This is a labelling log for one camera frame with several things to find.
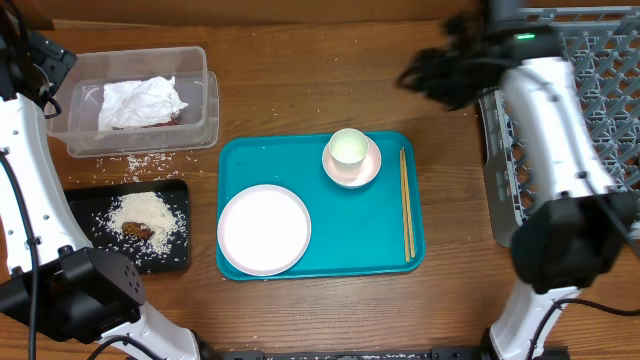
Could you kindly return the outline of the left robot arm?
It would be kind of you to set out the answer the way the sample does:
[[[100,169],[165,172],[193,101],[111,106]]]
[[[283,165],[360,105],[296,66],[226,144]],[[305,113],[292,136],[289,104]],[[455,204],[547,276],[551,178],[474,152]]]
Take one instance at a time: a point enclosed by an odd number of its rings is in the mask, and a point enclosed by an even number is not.
[[[9,280],[1,311],[28,328],[28,356],[40,334],[57,342],[113,346],[131,359],[215,359],[194,331],[146,300],[134,264],[94,248],[76,222],[50,155],[47,120],[77,57],[29,31],[12,1],[1,4],[1,225]]]

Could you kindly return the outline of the brown food scrap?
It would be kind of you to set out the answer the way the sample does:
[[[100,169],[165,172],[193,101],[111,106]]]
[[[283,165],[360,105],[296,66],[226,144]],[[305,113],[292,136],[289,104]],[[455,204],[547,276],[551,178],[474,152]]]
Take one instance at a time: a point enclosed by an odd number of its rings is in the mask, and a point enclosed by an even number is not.
[[[140,222],[123,222],[121,231],[127,235],[142,240],[149,240],[155,232],[144,223]]]

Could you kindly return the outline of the white cup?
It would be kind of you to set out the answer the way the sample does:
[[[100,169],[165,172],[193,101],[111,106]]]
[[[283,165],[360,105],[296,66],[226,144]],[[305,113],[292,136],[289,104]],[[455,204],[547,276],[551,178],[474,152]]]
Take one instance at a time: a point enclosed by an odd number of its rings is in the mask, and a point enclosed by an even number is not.
[[[354,128],[338,130],[331,136],[328,145],[335,166],[348,172],[358,169],[369,152],[367,137]]]

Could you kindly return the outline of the large white plate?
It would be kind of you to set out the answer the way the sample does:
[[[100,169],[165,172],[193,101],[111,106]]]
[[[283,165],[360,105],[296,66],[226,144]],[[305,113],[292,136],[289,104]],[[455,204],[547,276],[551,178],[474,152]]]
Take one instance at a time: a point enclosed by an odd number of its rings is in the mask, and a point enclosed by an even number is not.
[[[236,194],[223,208],[217,240],[224,258],[242,273],[267,277],[293,267],[306,252],[311,216],[303,201],[278,185]]]

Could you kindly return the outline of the red snack wrapper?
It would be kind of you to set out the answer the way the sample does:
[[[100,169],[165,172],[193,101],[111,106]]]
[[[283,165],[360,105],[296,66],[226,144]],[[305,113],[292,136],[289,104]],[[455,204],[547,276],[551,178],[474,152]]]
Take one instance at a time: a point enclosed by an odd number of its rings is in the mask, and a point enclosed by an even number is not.
[[[168,126],[175,126],[175,125],[179,125],[178,118],[171,118],[169,121],[164,123],[155,123],[155,124],[145,125],[145,126],[112,127],[112,130],[147,129],[147,128],[156,128],[156,127],[168,127]]]

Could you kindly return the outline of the pile of white rice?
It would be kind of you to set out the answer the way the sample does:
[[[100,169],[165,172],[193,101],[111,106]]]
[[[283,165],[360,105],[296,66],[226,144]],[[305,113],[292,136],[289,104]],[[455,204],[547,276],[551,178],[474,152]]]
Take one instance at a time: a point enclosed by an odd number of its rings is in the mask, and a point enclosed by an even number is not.
[[[176,205],[169,205],[156,192],[134,193],[113,197],[106,210],[91,215],[91,235],[105,235],[102,248],[124,251],[140,258],[166,258],[174,244],[184,245],[187,219]],[[149,240],[127,236],[121,231],[123,222],[140,222],[155,234]]]

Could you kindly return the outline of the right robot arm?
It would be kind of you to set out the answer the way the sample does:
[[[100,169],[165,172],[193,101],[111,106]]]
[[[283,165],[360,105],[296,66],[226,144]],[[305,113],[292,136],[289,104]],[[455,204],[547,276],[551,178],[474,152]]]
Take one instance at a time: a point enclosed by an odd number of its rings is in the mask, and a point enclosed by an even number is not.
[[[563,310],[611,270],[631,241],[639,198],[617,192],[597,156],[573,68],[550,25],[529,22],[518,1],[484,1],[444,25],[449,42],[418,52],[397,85],[452,110],[502,92],[537,183],[534,209],[512,235],[516,284],[485,332],[481,359],[565,359],[546,350]]]

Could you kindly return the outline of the white napkin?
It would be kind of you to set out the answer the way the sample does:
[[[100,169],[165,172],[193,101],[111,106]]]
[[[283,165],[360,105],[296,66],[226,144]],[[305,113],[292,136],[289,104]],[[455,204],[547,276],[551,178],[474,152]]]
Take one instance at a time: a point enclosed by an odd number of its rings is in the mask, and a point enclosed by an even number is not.
[[[176,79],[156,76],[149,80],[107,83],[98,115],[98,130],[145,126],[177,118],[188,103],[175,90]]]

